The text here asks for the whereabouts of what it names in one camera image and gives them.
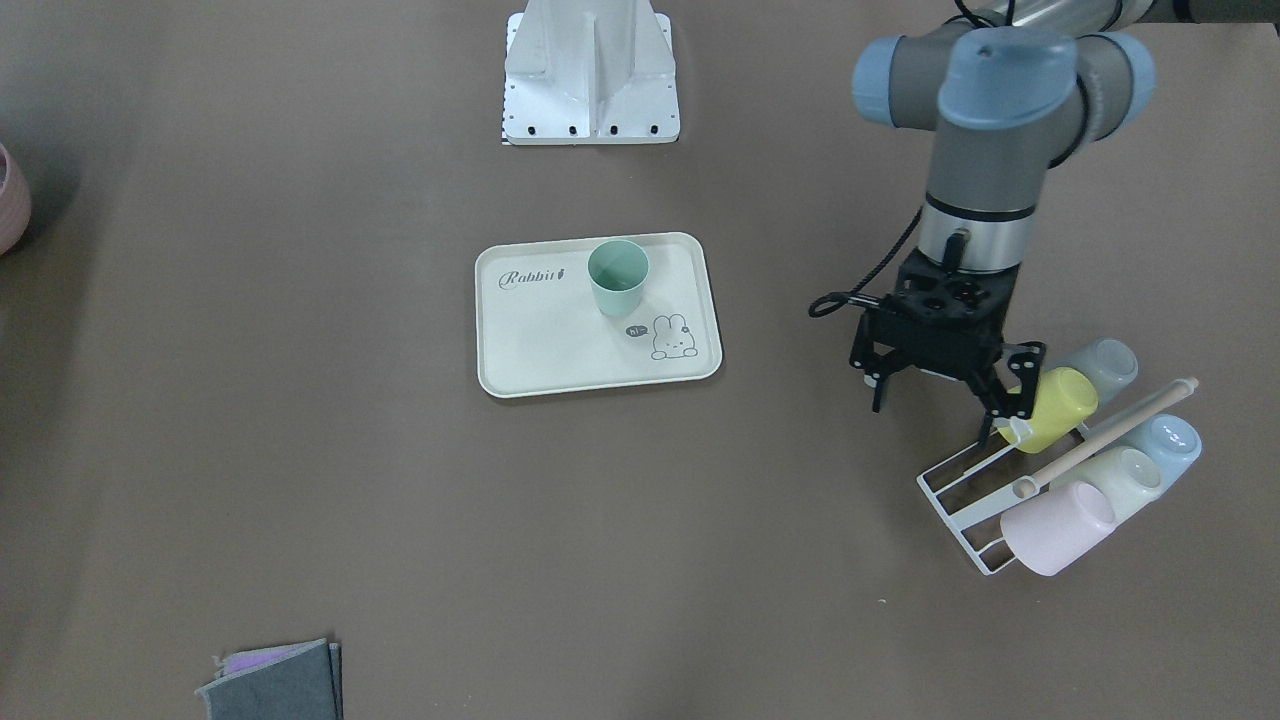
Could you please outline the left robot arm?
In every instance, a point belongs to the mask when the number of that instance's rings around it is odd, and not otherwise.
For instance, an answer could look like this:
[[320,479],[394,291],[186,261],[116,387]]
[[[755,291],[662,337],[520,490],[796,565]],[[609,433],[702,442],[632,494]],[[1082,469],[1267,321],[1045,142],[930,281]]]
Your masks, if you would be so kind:
[[823,316],[863,310],[850,363],[879,410],[890,378],[916,368],[966,384],[997,420],[1029,420],[1048,386],[1046,347],[1004,324],[1044,177],[1147,108],[1155,60],[1139,23],[1277,23],[1275,1],[993,1],[928,35],[878,38],[859,56],[852,99],[868,120],[934,133],[924,199],[895,287],[818,299]]

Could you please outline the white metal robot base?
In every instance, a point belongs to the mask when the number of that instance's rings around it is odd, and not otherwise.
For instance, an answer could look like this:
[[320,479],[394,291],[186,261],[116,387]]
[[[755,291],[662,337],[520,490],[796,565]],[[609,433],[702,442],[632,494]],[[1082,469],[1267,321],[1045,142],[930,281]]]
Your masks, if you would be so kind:
[[649,1],[530,1],[506,23],[500,137],[513,146],[672,143],[672,24]]

